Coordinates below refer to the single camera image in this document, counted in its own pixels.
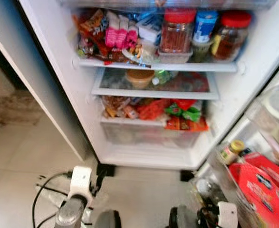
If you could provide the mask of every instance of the red lid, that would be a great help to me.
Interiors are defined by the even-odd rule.
[[[221,23],[229,27],[243,28],[250,24],[251,15],[244,11],[227,11],[221,17]]]
[[[171,23],[189,23],[194,21],[195,15],[195,9],[167,8],[164,19]]]

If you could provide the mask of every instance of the glass jar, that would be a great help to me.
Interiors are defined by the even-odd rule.
[[[168,8],[164,14],[160,50],[166,53],[187,53],[194,28],[196,10]]]
[[[214,36],[211,53],[216,60],[233,61],[248,34],[251,15],[244,11],[227,11],[221,17],[221,27]]]

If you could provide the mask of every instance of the yellow cap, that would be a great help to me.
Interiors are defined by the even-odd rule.
[[[234,152],[238,153],[244,150],[244,143],[243,141],[236,139],[230,143],[230,147],[233,149]]]

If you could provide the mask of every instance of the tiled floor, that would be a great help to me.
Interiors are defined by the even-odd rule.
[[[34,184],[39,174],[50,175],[75,165],[93,165],[93,156],[83,163],[43,116],[37,126],[0,127],[0,228],[30,228]],[[187,183],[177,171],[117,168],[114,178],[105,178],[96,199],[92,221],[105,209],[120,213],[123,228],[164,228],[170,208],[187,204]],[[44,198],[37,205],[37,221],[56,209]],[[54,221],[44,228],[52,228]]]

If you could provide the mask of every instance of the refrigerator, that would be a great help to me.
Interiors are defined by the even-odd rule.
[[[235,127],[241,125],[239,122],[248,105],[266,84],[271,82],[279,67],[279,0],[242,2],[168,0],[160,7],[160,9],[166,7],[241,9],[249,10],[252,14],[249,35],[241,54],[235,61],[152,65],[152,69],[155,70],[204,73],[209,87],[207,92],[179,91],[176,88],[174,91],[148,91],[103,87],[104,77],[114,73],[118,75],[124,69],[143,67],[124,63],[105,65],[100,60],[82,59],[75,51],[77,32],[71,18],[75,8],[101,7],[129,10],[133,7],[142,12],[157,8],[155,1],[19,0],[13,3],[28,30],[27,36],[30,34],[34,39],[36,48],[65,92],[89,140],[91,149],[101,164],[197,172],[205,164],[213,148],[227,135],[231,135]],[[10,1],[3,1],[3,5],[9,4]],[[18,53],[18,49],[14,49],[13,45],[10,48],[11,53]],[[18,64],[27,68],[28,59],[23,58],[24,61]],[[28,74],[24,75],[25,79],[31,77]],[[45,95],[51,94],[52,89],[47,87],[47,84],[39,84],[39,77],[42,76],[37,75],[36,81],[29,81],[29,85],[30,83],[35,85],[33,91],[41,91],[38,97],[47,100]],[[106,119],[102,117],[104,107],[101,95],[205,100],[207,101],[206,122],[209,130],[202,133],[172,133],[165,131],[163,123],[159,121]],[[50,102],[45,109],[53,109],[56,105],[52,104],[55,103]],[[61,118],[59,125],[66,125],[66,121],[68,118],[64,121]],[[62,129],[62,133],[70,141],[70,145],[74,146],[73,151],[80,159],[84,159],[84,141],[77,140],[78,137],[70,131],[72,128],[70,126],[65,130]]]
[[[71,13],[79,6],[124,9],[130,5],[140,10],[156,8],[150,0],[2,0],[0,50],[79,159],[85,159],[90,147],[103,165],[182,170],[184,180],[191,177],[189,172],[195,178],[211,178],[237,205],[241,226],[258,226],[259,219],[217,156],[223,145],[240,139],[245,147],[279,163],[279,121],[264,103],[279,91],[279,0],[165,2],[165,7],[250,10],[249,35],[235,61],[152,65],[155,70],[204,73],[209,89],[203,93],[102,86],[111,74],[142,67],[80,58]],[[79,122],[60,102],[56,83]],[[160,121],[104,118],[101,95],[205,100],[209,130],[180,133],[165,130]]]

